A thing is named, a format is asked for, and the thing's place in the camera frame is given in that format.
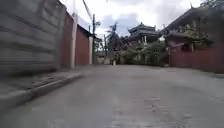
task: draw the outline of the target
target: red building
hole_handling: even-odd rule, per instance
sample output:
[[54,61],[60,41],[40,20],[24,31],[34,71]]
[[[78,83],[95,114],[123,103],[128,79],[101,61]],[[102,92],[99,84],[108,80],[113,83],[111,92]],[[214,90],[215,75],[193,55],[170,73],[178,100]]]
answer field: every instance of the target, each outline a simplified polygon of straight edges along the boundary
[[[169,52],[169,64],[174,67],[189,67],[204,71],[223,73],[223,54],[216,42],[209,40],[203,31],[200,31],[200,15],[197,8],[191,8],[163,31]],[[200,48],[200,42],[206,47]]]
[[77,24],[78,20],[74,19],[70,14],[66,14],[61,44],[61,68],[91,64],[91,33]]

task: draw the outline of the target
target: temple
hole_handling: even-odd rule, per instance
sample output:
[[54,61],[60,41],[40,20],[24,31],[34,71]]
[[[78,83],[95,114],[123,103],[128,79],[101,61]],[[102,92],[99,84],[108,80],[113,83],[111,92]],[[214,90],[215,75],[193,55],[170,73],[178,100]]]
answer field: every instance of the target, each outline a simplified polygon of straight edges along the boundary
[[159,32],[156,32],[156,27],[146,26],[143,23],[128,31],[130,33],[129,42],[132,47],[146,46],[161,36]]

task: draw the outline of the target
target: road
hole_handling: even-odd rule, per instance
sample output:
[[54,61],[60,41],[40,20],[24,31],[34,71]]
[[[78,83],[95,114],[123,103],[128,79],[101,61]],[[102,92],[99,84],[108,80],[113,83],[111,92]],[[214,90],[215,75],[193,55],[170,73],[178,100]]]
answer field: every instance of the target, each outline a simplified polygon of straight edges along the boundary
[[0,128],[224,128],[224,79],[146,66],[101,66],[0,117]]

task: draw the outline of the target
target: wall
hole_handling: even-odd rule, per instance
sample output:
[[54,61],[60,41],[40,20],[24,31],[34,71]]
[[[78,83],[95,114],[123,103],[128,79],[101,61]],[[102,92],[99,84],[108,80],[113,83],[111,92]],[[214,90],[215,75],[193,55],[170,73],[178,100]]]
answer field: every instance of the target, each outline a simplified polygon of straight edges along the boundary
[[205,71],[215,71],[215,52],[213,48],[202,51],[183,52],[181,47],[172,49],[171,65],[177,67],[191,67]]
[[89,33],[78,25],[76,35],[75,64],[89,64]]
[[71,67],[71,47],[72,47],[72,32],[73,32],[73,18],[66,13],[63,43],[61,45],[61,67]]
[[65,12],[58,0],[1,0],[1,75],[59,68]]
[[223,47],[214,45],[211,48],[196,51],[183,51],[182,46],[169,47],[169,63],[174,67],[189,67],[210,71],[215,73],[224,73]]

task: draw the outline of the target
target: utility pole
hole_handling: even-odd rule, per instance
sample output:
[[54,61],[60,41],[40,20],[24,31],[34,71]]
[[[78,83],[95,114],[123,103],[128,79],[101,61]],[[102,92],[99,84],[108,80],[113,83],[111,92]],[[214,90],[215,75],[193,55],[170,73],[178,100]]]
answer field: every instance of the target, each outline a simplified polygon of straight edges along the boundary
[[93,46],[92,46],[92,63],[94,64],[95,62],[95,31],[96,31],[96,19],[95,19],[95,14],[93,14]]
[[105,57],[107,57],[107,40],[105,34],[104,34],[104,50],[105,50]]

